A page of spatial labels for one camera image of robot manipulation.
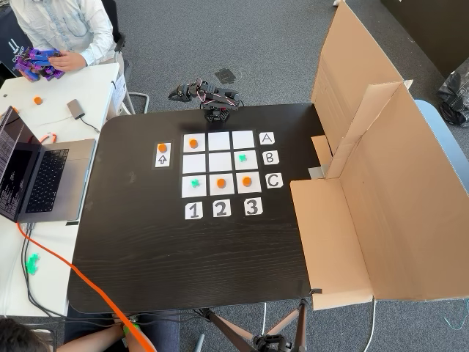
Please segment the person's hand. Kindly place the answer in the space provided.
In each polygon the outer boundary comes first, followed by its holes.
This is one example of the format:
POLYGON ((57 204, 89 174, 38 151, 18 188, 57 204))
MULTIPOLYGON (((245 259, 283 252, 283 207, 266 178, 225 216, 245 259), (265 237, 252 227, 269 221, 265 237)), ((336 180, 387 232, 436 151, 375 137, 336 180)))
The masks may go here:
POLYGON ((55 69, 64 72, 80 70, 87 66, 82 55, 69 51, 62 51, 59 56, 51 56, 48 61, 55 69))

